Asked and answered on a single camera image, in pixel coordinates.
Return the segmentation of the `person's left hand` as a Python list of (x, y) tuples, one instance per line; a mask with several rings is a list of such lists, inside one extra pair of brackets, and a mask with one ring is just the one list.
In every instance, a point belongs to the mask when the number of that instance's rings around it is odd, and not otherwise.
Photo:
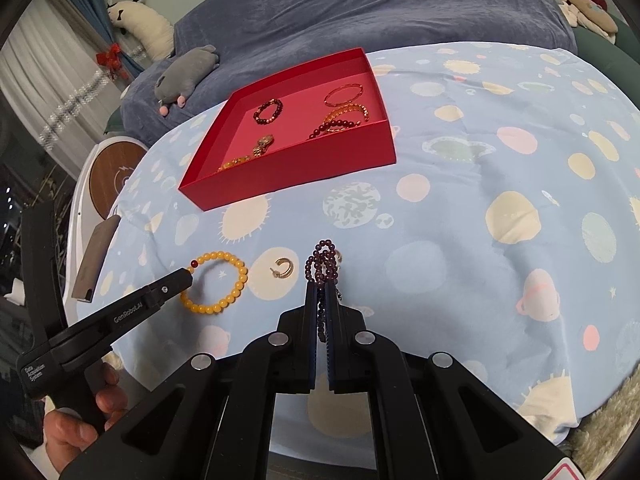
[[(111, 364), (104, 362), (101, 374), (105, 386), (94, 398), (96, 406), (106, 416), (104, 430), (109, 430), (126, 414), (128, 396), (119, 387), (119, 372)], [(99, 437), (96, 428), (57, 408), (44, 416), (43, 435), (47, 456), (59, 474)]]

